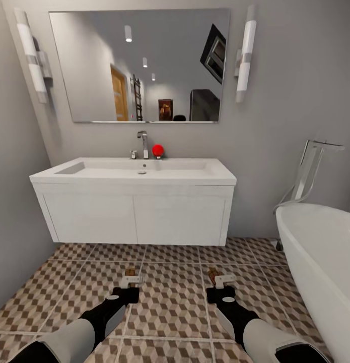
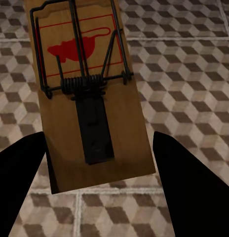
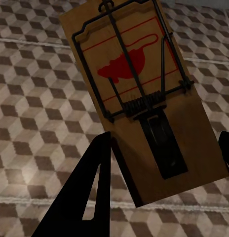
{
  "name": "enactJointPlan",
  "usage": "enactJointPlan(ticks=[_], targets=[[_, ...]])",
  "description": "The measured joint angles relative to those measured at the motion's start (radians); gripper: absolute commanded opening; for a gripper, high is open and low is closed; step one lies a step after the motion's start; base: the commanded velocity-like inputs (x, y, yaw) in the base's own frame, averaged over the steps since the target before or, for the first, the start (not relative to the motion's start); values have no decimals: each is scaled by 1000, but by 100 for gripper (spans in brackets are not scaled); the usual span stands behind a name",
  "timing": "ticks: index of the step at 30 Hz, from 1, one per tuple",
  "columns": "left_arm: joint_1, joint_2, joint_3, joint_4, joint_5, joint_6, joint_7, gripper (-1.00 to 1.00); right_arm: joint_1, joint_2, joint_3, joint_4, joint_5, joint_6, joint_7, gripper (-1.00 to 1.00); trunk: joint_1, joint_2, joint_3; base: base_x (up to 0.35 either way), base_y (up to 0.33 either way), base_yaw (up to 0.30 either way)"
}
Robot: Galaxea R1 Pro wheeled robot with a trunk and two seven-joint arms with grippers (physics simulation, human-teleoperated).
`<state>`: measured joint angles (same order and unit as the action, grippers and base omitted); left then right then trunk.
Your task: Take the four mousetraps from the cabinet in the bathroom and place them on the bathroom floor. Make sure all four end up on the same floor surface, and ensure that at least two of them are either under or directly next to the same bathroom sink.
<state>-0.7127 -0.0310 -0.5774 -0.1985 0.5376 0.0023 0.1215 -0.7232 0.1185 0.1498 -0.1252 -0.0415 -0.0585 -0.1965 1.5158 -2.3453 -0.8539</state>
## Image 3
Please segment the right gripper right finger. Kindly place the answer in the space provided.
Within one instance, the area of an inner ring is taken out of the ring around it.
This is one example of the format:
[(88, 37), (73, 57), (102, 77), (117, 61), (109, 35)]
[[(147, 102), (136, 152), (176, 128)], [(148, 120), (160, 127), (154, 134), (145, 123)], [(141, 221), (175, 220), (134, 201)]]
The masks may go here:
[(229, 165), (229, 132), (222, 131), (218, 140), (222, 156)]

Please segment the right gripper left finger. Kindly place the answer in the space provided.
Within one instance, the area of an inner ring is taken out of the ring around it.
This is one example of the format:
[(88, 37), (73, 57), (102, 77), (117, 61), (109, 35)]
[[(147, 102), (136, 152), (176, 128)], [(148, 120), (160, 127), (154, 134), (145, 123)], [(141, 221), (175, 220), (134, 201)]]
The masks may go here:
[[(94, 218), (82, 220), (100, 165)], [(110, 237), (111, 133), (94, 138), (31, 237)]]

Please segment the mousetrap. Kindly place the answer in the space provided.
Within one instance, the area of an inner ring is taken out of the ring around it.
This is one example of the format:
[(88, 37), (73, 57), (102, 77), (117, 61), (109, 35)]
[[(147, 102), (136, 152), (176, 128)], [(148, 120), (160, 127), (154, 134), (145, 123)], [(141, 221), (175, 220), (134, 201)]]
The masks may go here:
[(58, 16), (136, 208), (229, 177), (159, 0)]

